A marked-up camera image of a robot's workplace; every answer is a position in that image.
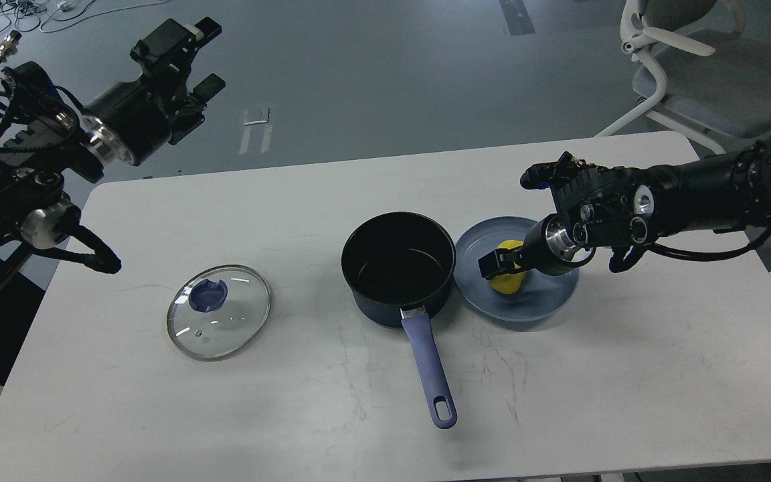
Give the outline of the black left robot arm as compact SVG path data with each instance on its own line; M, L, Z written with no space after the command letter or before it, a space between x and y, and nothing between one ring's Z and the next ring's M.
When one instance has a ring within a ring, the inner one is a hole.
M114 161L137 167L163 144L175 145L204 122L208 101L226 82L209 74L187 88L202 48L222 33L214 19L166 19L137 41L141 75L82 104L34 62L4 66L21 33L0 41L0 293L32 256L115 274L120 258L82 225L64 190L65 171L98 183Z

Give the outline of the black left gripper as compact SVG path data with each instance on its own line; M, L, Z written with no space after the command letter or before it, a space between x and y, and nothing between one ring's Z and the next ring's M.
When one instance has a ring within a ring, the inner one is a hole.
M186 82L198 51L222 32L210 17L193 25L166 19L137 41L131 58L141 77L117 82L83 113L85 147L103 167L113 161L138 167L163 144L179 143L204 122L206 105L226 81L209 74L191 92Z

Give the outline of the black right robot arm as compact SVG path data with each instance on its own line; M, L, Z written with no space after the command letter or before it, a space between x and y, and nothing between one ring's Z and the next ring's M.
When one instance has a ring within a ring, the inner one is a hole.
M677 260L727 260L771 235L771 131L747 149L684 165L601 167L565 152L527 168L520 184L548 189L555 211L527 232L520 247L479 258L487 280L528 270L563 275L587 264L597 248L612 250L612 272L632 268L648 251ZM698 252L660 244L680 232L747 226L763 232L741 249Z

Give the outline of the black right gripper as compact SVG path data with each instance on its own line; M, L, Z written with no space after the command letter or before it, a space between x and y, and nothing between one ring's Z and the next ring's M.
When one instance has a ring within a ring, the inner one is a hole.
M582 266L582 249L570 240L559 216L550 214L529 229L522 247L496 248L482 256L478 266L486 280L526 270L560 276Z

